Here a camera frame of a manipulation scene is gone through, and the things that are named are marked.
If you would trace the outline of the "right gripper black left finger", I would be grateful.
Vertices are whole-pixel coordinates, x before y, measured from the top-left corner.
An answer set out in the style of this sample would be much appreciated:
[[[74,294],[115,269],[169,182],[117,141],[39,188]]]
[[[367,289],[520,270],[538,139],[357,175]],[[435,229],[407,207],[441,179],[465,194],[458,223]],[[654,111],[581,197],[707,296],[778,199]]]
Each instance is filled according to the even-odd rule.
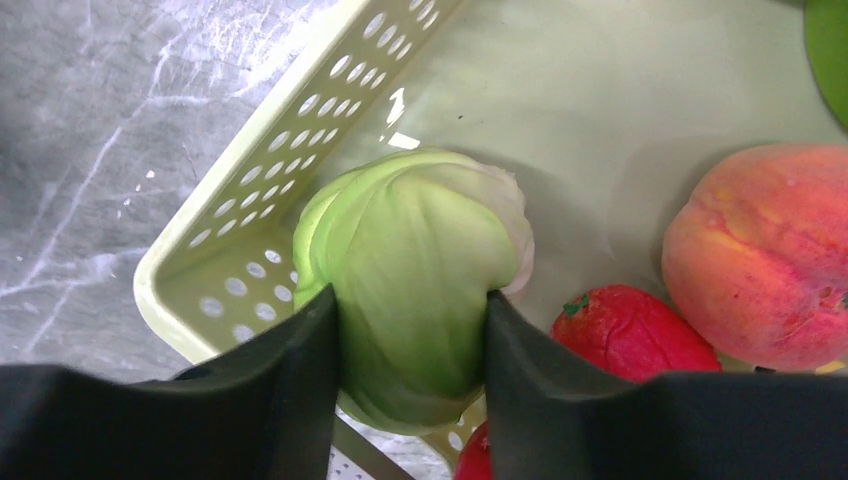
[[[331,288],[170,380],[120,384],[60,365],[5,365],[1,475],[323,479],[339,385]]]

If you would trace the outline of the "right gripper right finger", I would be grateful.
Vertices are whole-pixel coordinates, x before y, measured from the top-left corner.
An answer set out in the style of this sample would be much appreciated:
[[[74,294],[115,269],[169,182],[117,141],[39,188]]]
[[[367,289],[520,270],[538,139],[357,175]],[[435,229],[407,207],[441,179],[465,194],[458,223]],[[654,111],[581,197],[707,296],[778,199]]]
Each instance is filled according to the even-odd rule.
[[[610,375],[487,302],[485,393],[497,479],[843,479],[838,375]]]

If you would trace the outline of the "red apple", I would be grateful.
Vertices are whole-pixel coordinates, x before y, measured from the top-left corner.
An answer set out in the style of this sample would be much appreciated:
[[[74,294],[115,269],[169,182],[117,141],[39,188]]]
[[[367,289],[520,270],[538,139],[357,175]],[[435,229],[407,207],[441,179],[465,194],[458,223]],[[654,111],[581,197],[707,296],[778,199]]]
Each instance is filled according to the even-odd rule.
[[[480,424],[459,454],[454,480],[493,480],[488,422]]]

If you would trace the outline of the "red strawberry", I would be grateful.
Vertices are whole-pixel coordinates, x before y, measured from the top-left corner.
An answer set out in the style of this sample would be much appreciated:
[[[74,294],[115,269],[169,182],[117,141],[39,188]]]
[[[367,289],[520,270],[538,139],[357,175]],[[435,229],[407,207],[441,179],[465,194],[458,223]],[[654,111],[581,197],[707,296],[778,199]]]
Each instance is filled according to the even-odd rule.
[[[714,348],[655,296],[593,288],[563,305],[550,336],[594,366],[642,383],[667,372],[720,372]]]

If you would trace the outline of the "pink orange peach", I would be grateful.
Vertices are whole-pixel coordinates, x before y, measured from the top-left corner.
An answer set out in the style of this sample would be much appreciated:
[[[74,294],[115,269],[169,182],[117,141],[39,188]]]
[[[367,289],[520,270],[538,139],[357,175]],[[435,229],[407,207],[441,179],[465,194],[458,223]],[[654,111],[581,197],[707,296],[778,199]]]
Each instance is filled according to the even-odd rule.
[[[847,351],[847,149],[779,143],[713,167],[667,228],[665,286],[719,351],[782,371]]]

